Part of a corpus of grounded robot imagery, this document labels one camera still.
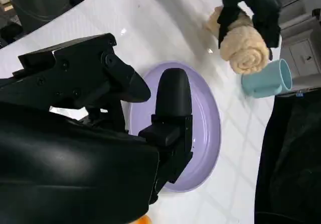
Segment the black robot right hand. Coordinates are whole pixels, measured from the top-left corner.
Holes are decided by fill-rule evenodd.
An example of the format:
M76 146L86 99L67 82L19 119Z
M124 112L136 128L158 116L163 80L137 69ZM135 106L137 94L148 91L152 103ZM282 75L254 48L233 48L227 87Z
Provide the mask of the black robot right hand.
M1 223L130 223L190 162L186 72L162 73L150 126L130 135L121 102L151 92L115 45L107 33L37 50L1 80Z

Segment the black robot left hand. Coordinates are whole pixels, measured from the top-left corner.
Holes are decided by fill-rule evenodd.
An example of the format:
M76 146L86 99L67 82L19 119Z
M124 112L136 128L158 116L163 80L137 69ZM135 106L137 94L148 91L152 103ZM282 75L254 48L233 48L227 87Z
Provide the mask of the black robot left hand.
M234 23L241 9L238 7L239 2L245 2L253 12L252 22L254 28L263 38L268 50L269 60L273 55L271 48L278 47L280 27L278 24L280 14L280 4L278 0L222 0L223 9L218 17L219 29L219 45L223 42L224 37L228 33L228 27Z

